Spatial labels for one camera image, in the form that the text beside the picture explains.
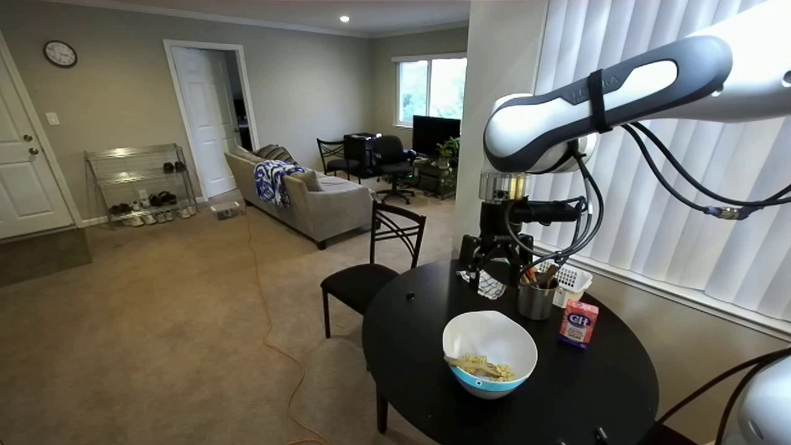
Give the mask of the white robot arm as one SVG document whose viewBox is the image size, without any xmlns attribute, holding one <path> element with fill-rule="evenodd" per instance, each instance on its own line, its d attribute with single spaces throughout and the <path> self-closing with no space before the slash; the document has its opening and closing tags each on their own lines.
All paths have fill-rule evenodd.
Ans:
<svg viewBox="0 0 791 445">
<path fill-rule="evenodd" d="M 683 197 L 651 158 L 642 119 L 759 120 L 791 113 L 791 60 L 783 48 L 790 0 L 764 0 L 725 22 L 698 30 L 677 41 L 647 48 L 613 66 L 596 69 L 546 94 L 502 97 L 484 124 L 487 161 L 502 172 L 557 172 L 576 166 L 586 187 L 603 205 L 602 187 L 584 162 L 579 144 L 591 132 L 624 125 L 638 144 L 659 182 L 680 202 L 720 219 L 748 219 L 751 213 L 783 205 L 790 191 L 769 197 L 734 199 L 688 178 L 720 199 L 698 205 Z"/>
</svg>

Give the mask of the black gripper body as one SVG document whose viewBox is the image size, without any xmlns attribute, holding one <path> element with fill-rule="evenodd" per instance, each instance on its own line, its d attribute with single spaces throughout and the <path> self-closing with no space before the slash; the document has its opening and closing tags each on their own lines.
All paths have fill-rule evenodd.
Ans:
<svg viewBox="0 0 791 445">
<path fill-rule="evenodd" d="M 535 199 L 526 196 L 526 178 L 487 170 L 479 176 L 479 233 L 464 235 L 457 267 L 474 278 L 494 268 L 504 282 L 518 282 L 537 259 L 535 236 L 524 235 L 526 223 L 579 223 L 589 209 L 584 196 L 566 199 Z"/>
</svg>

